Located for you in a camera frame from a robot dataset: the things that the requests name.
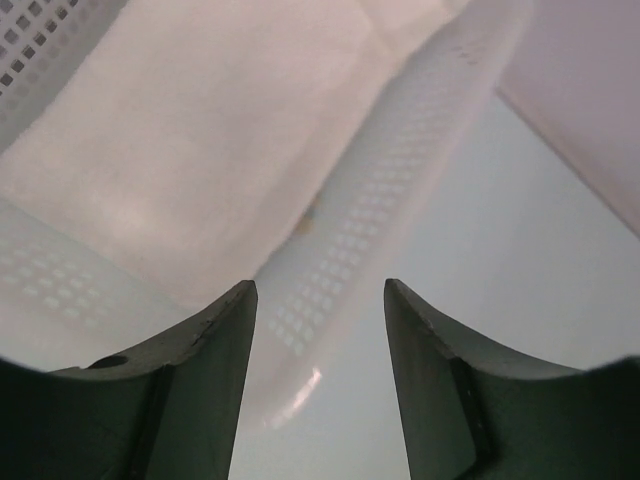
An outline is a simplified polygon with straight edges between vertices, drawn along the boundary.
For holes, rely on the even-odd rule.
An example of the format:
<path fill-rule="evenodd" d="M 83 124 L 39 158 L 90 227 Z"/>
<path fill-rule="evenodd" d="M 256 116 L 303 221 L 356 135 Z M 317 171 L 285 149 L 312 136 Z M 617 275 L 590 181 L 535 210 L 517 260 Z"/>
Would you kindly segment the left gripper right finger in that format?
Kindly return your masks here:
<path fill-rule="evenodd" d="M 414 479 L 635 479 L 639 360 L 588 370 L 502 345 L 406 284 L 384 287 Z"/>

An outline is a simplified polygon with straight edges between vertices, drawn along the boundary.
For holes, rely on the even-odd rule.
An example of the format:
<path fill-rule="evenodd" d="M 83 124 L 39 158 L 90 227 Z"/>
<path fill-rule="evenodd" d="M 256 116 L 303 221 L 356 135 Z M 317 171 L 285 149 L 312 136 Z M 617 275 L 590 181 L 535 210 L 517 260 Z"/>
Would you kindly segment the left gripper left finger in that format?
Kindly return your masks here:
<path fill-rule="evenodd" d="M 86 368 L 1 364 L 5 479 L 225 479 L 258 292 L 236 284 L 181 323 Z"/>

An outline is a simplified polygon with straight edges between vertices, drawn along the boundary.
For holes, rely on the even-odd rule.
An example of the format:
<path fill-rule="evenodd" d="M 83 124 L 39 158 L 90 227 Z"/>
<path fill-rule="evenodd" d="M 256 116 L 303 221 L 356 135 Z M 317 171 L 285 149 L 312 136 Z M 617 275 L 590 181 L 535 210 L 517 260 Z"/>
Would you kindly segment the white towel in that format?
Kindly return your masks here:
<path fill-rule="evenodd" d="M 1 194 L 177 303 L 286 240 L 461 1 L 131 1 L 1 157 Z"/>

